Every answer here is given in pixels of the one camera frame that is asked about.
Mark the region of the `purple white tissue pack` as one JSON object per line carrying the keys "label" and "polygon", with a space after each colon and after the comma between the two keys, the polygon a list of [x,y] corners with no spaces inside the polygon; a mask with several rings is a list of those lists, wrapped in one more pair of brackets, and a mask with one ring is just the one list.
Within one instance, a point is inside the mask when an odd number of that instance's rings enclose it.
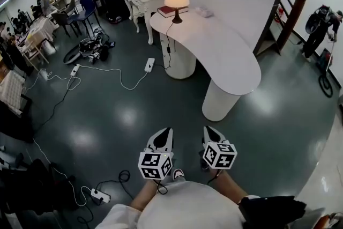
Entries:
{"label": "purple white tissue pack", "polygon": [[203,18],[209,18],[214,15],[212,11],[203,7],[196,7],[195,12]]}

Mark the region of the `person's left forearm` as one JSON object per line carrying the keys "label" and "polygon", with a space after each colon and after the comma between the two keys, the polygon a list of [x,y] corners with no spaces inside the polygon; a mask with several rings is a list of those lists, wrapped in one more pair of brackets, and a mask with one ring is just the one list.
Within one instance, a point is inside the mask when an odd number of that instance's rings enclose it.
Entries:
{"label": "person's left forearm", "polygon": [[130,206],[142,212],[157,192],[158,184],[153,180],[147,180],[141,191],[132,200]]}

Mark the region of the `wooden table with white cloth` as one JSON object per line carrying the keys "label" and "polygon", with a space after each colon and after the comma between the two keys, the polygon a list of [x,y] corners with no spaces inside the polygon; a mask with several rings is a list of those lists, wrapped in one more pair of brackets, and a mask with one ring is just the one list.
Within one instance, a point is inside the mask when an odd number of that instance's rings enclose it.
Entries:
{"label": "wooden table with white cloth", "polygon": [[56,50],[53,43],[54,26],[48,18],[40,18],[35,21],[27,33],[23,35],[16,45],[21,55],[26,61],[38,72],[38,68],[34,65],[33,60],[38,58],[46,63],[49,63],[44,56],[43,48],[48,45]]}

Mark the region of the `dark red book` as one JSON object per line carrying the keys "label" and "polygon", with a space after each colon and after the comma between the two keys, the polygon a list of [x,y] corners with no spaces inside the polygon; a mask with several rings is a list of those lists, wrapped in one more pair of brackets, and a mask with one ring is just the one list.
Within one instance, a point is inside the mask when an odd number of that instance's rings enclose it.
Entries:
{"label": "dark red book", "polygon": [[[171,8],[168,6],[162,6],[162,7],[158,8],[158,13],[161,14],[165,18],[175,17],[175,11],[176,11],[175,8]],[[185,7],[180,8],[178,10],[178,13],[181,14],[181,13],[185,13],[188,11],[189,11],[189,7],[185,6]]]}

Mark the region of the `grey chair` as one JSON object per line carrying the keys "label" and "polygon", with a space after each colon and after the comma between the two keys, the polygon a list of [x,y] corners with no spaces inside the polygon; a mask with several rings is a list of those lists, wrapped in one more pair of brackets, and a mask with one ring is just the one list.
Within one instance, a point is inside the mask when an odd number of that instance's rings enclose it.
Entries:
{"label": "grey chair", "polygon": [[76,32],[75,28],[78,30],[79,34],[81,34],[81,31],[75,23],[75,20],[72,19],[74,15],[77,15],[78,12],[76,10],[76,2],[75,0],[71,0],[68,7],[66,7],[63,11],[61,12],[56,12],[52,13],[51,16],[53,20],[59,25],[62,26],[65,34],[70,37],[69,32],[66,29],[66,26],[69,25],[71,29],[73,30],[74,34],[76,37],[78,37],[78,33]]}

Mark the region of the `white ornate vanity table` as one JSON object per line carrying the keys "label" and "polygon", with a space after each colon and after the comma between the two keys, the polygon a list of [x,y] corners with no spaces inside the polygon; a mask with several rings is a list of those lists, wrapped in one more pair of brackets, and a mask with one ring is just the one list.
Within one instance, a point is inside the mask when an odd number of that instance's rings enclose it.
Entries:
{"label": "white ornate vanity table", "polygon": [[152,13],[158,11],[159,7],[164,6],[164,0],[125,0],[126,5],[128,6],[130,16],[129,19],[133,21],[136,26],[136,32],[139,33],[140,29],[138,26],[138,18],[143,17],[145,25],[148,32],[148,44],[153,44],[153,34],[152,28],[150,25],[150,18]]}

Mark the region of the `black cloth bag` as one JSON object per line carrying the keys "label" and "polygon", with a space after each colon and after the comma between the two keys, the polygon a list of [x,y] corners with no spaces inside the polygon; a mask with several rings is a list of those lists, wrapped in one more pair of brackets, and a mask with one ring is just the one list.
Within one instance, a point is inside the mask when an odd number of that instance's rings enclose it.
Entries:
{"label": "black cloth bag", "polygon": [[306,204],[294,196],[243,198],[238,208],[245,222],[243,229],[285,229],[303,217]]}

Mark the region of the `person's right forearm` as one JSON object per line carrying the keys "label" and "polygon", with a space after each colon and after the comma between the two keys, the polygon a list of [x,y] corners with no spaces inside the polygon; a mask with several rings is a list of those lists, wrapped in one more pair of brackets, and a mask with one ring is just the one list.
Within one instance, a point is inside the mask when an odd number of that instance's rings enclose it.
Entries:
{"label": "person's right forearm", "polygon": [[210,174],[215,177],[213,183],[219,193],[229,198],[236,204],[239,204],[241,199],[248,194],[232,179],[226,170],[221,171],[217,175],[218,170],[210,169]]}

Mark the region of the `red floor machine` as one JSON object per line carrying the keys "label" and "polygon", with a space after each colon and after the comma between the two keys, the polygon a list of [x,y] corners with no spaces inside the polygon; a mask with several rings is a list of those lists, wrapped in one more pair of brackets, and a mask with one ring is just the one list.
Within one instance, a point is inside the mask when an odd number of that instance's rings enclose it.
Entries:
{"label": "red floor machine", "polygon": [[333,57],[331,52],[324,48],[321,55],[319,56],[316,65],[320,69],[321,72],[327,72],[329,67],[332,65]]}

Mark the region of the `dark shelf frame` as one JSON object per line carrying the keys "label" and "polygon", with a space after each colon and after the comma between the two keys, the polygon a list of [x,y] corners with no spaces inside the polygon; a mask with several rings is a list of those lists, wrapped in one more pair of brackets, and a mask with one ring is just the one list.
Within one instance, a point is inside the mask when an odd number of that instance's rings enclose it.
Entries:
{"label": "dark shelf frame", "polygon": [[[293,3],[291,0],[287,0],[290,8],[293,8]],[[277,53],[280,53],[279,46],[277,44],[277,38],[273,35],[271,31],[272,23],[275,22],[281,26],[280,32],[282,32],[284,25],[289,16],[289,12],[285,9],[281,0],[275,0],[272,6],[270,15],[264,26],[264,29],[258,39],[258,42],[253,50],[253,54],[257,57],[268,49],[273,49]]]}

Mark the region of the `brown wooden post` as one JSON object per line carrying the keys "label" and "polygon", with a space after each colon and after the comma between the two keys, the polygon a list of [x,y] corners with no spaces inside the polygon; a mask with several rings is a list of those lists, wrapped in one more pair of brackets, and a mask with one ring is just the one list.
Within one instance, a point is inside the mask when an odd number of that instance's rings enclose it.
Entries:
{"label": "brown wooden post", "polygon": [[277,44],[279,50],[282,50],[285,46],[287,40],[289,39],[299,17],[304,8],[306,0],[295,0],[292,9],[290,11],[289,16],[287,17],[287,21],[282,28],[282,31],[278,37]]}

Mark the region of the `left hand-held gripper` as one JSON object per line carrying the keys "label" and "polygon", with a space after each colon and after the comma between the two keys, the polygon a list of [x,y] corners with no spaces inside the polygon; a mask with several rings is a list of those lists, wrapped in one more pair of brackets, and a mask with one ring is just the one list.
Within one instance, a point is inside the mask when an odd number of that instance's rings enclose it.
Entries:
{"label": "left hand-held gripper", "polygon": [[149,138],[138,161],[144,179],[163,180],[169,174],[173,166],[173,144],[172,128],[161,129]]}

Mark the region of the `blue chair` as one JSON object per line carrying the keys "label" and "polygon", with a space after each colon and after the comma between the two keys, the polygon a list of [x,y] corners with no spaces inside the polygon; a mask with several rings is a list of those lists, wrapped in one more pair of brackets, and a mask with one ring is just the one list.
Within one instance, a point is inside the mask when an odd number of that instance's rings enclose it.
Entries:
{"label": "blue chair", "polygon": [[70,23],[81,21],[86,28],[87,35],[90,36],[90,33],[88,31],[88,28],[87,28],[86,21],[88,22],[89,26],[91,27],[91,23],[89,21],[89,17],[91,15],[94,15],[95,20],[98,23],[98,26],[101,27],[100,22],[98,20],[98,17],[96,15],[97,5],[96,5],[94,0],[80,0],[80,4],[84,8],[82,10],[82,12],[70,16],[68,21]]}

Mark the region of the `white cylindrical table pedestal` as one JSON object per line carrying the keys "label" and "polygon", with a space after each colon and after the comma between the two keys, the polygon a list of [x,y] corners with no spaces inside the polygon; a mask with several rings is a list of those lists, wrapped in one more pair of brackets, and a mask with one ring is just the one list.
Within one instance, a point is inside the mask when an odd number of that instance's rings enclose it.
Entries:
{"label": "white cylindrical table pedestal", "polygon": [[240,97],[240,95],[232,95],[223,91],[211,80],[202,105],[203,115],[210,121],[221,121]]}
{"label": "white cylindrical table pedestal", "polygon": [[166,73],[174,79],[190,77],[196,68],[196,57],[182,44],[160,33],[163,63]]}

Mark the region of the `grey curved hoop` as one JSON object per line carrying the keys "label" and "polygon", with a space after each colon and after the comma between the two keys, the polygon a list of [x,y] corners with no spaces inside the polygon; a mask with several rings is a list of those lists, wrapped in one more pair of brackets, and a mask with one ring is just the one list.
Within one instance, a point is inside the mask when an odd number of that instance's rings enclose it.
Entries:
{"label": "grey curved hoop", "polygon": [[66,65],[75,64],[79,58],[81,58],[81,53],[79,51],[79,46],[76,45],[64,56],[63,63]]}

